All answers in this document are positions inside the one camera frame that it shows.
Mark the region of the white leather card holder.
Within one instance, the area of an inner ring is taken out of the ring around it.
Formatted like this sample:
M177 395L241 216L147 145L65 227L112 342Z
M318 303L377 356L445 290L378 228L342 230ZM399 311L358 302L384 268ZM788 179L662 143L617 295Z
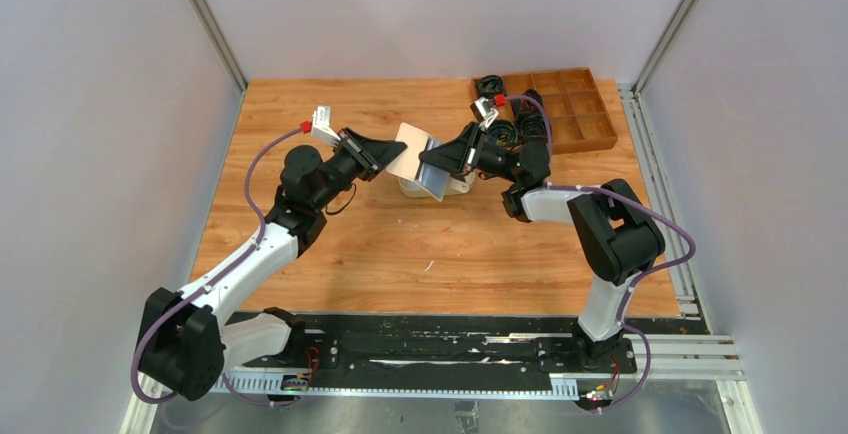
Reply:
M423 164L418 155L430 148L439 146L440 141L429 133L411 124L401 123L395 137L396 141L405 142L408 147L397 159L391 162L385 171L397 179L413 181L427 191L436 194L445 187L449 173L433 166Z

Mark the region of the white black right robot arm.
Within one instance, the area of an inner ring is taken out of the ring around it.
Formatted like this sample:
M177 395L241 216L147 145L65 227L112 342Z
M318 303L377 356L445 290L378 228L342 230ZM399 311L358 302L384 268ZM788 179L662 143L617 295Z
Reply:
M474 122L457 138L425 149L419 159L451 175L508 181L501 197L513 219L574 228L593 278L569 342L547 355L585 371L612 362L622 343L628 285L665 251L663 235L630 185L614 179L600 186L555 188L547 181L551 155L543 141L501 147Z

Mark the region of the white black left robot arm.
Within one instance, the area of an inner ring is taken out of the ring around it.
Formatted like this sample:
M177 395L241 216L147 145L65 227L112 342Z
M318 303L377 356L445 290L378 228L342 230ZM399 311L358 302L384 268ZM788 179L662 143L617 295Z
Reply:
M402 141L371 139L349 128L330 142L328 159L312 145L285 155L272 207L262 212L248 203L258 227L221 264L176 291L159 288L148 297L131 361L131 386L139 400L194 401L246 362L302 356L304 324L294 314L272 307L244 321L233 322L232 315L315 243L331 201L354 189L355 180L374 179L407 148Z

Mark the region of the rolled green black tie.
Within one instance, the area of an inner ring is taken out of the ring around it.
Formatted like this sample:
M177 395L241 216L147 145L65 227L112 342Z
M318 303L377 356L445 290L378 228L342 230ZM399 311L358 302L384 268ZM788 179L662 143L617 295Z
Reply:
M493 121L488 127L487 135L496 145L503 148L512 148L519 141L516 127L509 120Z

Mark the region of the cream oval plastic tray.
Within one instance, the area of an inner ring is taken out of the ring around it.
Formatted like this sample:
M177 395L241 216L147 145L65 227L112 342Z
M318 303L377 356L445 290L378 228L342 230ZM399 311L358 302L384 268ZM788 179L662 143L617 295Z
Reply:
M431 197L438 202L442 202L445 197L448 196L456 196L463 195L470 192L471 187L474 183L474 175L469 174L467 176L461 177L459 179L455 177L449 176L447 179L447 183L445 187L441 190L440 193L433 194L427 191L424 187L419 186L413 181L409 181L403 178L398 179L398 184L401 192L410 198L424 198Z

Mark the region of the wooden compartment organizer box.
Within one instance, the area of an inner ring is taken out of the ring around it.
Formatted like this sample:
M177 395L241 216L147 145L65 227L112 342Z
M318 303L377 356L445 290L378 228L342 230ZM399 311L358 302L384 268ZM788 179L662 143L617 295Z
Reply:
M616 145L617 132L590 69L494 75L504 79L504 96L515 99L527 89L535 89L541 95L544 108L540 114L555 155L608 150ZM470 81L472 99L477 99L477 78ZM498 120L509 120L515 126L516 117L509 102L500 109Z

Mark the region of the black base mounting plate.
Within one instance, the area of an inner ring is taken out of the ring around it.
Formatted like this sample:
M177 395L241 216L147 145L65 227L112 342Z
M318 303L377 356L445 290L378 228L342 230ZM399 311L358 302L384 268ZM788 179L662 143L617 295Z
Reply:
M571 338L573 316L305 314L320 365L312 395L576 399L603 381L709 380L726 348L701 321L632 320L610 363L580 370L548 357Z

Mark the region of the aluminium rail frame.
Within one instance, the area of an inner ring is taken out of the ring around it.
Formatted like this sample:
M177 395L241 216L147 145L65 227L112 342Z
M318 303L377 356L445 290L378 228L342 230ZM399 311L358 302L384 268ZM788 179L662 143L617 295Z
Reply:
M446 143L408 124L389 139L334 129L330 109L316 108L300 126L314 140L287 152L256 231L206 274L147 298L130 368L137 398L160 404L224 391L271 408L308 395L557 399L574 402L580 416L600 416L635 396L628 379L740 381L730 339L653 334L625 319L637 286L670 267L666 236L681 228L624 180L551 184L548 137L509 148L490 138L508 104L503 96L474 100L475 119ZM436 199L478 178L503 179L510 218L574 229L592 275L577 319L551 333L516 333L492 320L425 328L416 318L386 334L341 335L330 322L310 330L276 307L239 318L246 298L315 244L331 203L382 173Z

